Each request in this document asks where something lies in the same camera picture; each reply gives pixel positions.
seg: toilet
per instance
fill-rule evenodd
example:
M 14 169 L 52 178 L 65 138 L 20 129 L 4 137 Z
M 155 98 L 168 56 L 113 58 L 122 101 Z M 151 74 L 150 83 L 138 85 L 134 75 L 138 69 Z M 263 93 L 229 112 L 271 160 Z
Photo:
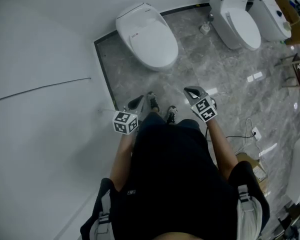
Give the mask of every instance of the toilet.
M 290 24 L 275 0 L 254 0 L 249 14 L 267 41 L 282 41 L 291 37 Z
M 126 8 L 116 18 L 115 25 L 123 42 L 147 68 L 166 71 L 176 62 L 177 40 L 150 4 L 140 2 Z
M 248 0 L 210 0 L 213 21 L 218 35 L 230 49 L 240 47 L 251 51 L 261 45 L 257 24 L 246 11 Z

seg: label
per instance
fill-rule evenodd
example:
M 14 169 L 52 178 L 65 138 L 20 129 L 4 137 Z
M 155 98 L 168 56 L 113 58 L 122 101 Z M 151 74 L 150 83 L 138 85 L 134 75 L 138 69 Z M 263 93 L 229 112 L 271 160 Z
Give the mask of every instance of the label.
M 261 182 L 267 177 L 266 173 L 259 166 L 253 168 L 253 173 Z
M 132 37 L 132 38 L 135 38 L 137 35 L 139 35 L 139 33 L 135 33 L 135 34 L 133 34 L 131 37 Z

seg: toilet lid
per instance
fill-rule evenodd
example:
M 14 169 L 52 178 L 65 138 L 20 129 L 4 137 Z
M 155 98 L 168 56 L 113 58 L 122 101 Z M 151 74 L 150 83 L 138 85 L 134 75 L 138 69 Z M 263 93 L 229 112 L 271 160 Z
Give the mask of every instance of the toilet lid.
M 178 56 L 174 34 L 169 27 L 157 20 L 130 35 L 130 43 L 135 55 L 151 67 L 167 66 Z
M 261 45 L 261 36 L 257 24 L 250 14 L 238 8 L 230 8 L 227 18 L 242 46 L 256 50 Z

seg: cable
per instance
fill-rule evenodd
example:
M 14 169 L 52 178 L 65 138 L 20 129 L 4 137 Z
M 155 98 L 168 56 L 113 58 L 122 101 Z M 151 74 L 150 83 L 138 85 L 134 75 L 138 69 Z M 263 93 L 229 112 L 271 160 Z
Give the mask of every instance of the cable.
M 225 137 L 225 138 L 226 138 L 226 139 L 227 139 L 227 138 L 244 138 L 244 139 L 249 139 L 249 138 L 254 137 L 256 134 L 257 134 L 257 133 L 255 132 L 252 136 L 249 136 L 249 137 L 245 137 L 245 136 L 227 136 L 227 137 Z
M 247 132 L 248 132 L 248 120 L 250 120 L 250 123 L 251 123 L 251 129 L 254 128 L 254 124 L 251 120 L 250 117 L 248 117 L 246 120 L 245 120 L 245 136 L 228 136 L 226 138 L 244 138 L 244 145 L 238 150 L 235 152 L 235 155 L 237 155 L 247 144 L 247 139 L 249 138 L 252 138 L 254 137 L 257 133 L 254 132 L 252 136 L 247 136 Z M 208 134 L 208 128 L 206 128 L 206 131 L 205 131 L 205 139 L 207 139 L 207 134 Z M 262 157 L 262 154 L 261 154 L 261 150 L 260 150 L 260 147 L 258 146 L 257 142 L 255 142 L 255 146 L 258 148 L 258 151 L 259 151 L 259 154 L 258 154 L 258 157 L 259 157 L 259 160 L 262 161 L 262 163 L 260 162 L 261 164 L 261 167 L 262 169 L 264 170 L 265 174 L 266 174 L 266 178 L 267 178 L 267 188 L 266 188 L 266 194 L 269 193 L 269 189 L 270 189 L 270 179 L 269 179 L 269 170 L 268 170 L 268 165 L 266 164 L 265 160 L 263 159 Z
M 237 135 L 231 135 L 231 136 L 227 136 L 227 137 L 225 137 L 226 139 L 227 138 L 244 138 L 244 139 L 249 139 L 249 138 L 252 138 L 252 137 L 254 137 L 257 133 L 255 132 L 252 136 L 249 136 L 249 137 L 247 137 L 247 133 L 245 133 L 246 134 L 246 136 L 237 136 Z M 206 139 L 206 141 L 207 142 L 212 142 L 212 140 L 210 140 L 210 139 L 207 139 L 207 135 L 208 135 L 208 127 L 206 128 L 206 130 L 205 130 L 205 139 Z
M 75 79 L 75 80 L 70 80 L 70 81 L 65 81 L 65 82 L 57 82 L 57 83 L 52 83 L 52 84 L 40 86 L 40 87 L 37 87 L 37 88 L 33 88 L 33 89 L 30 89 L 30 90 L 24 90 L 24 91 L 21 91 L 21 92 L 18 92 L 18 93 L 14 93 L 14 94 L 11 94 L 11 95 L 8 95 L 8 96 L 1 97 L 0 101 L 4 100 L 4 99 L 7 99 L 7 98 L 11 98 L 13 96 L 20 95 L 20 94 L 25 94 L 25 93 L 32 92 L 32 91 L 35 91 L 35 90 L 39 90 L 39 89 L 42 89 L 42 88 L 51 87 L 51 86 L 58 86 L 58 85 L 68 84 L 68 83 L 71 83 L 71 82 L 87 80 L 87 79 L 90 80 L 91 77 L 85 77 L 85 78 L 80 78 L 80 79 Z

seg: black sneaker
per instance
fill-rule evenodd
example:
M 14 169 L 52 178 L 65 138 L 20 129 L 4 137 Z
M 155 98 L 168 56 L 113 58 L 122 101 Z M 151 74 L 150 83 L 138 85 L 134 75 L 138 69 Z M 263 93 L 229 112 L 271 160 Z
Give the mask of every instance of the black sneaker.
M 178 110 L 176 106 L 170 106 L 166 112 L 166 124 L 175 124 L 177 118 Z
M 148 104 L 152 110 L 154 108 L 157 108 L 158 112 L 160 112 L 158 98 L 157 98 L 157 95 L 155 95 L 155 93 L 153 91 L 148 92 L 148 94 L 146 95 L 146 99 L 148 100 Z

